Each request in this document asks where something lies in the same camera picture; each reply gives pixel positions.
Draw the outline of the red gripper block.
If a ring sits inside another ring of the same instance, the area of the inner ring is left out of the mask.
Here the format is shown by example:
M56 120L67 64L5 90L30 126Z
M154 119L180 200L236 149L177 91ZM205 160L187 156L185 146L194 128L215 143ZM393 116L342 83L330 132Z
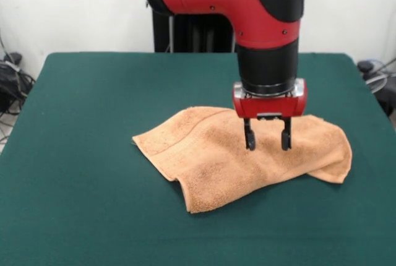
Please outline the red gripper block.
M291 92L280 96L256 97L248 94L241 82L233 85L233 106L239 118L244 118L246 149L256 149L256 138L250 119L283 118L284 129L281 134L282 149L291 149L291 118L302 116L306 107L308 88L306 81L295 80Z

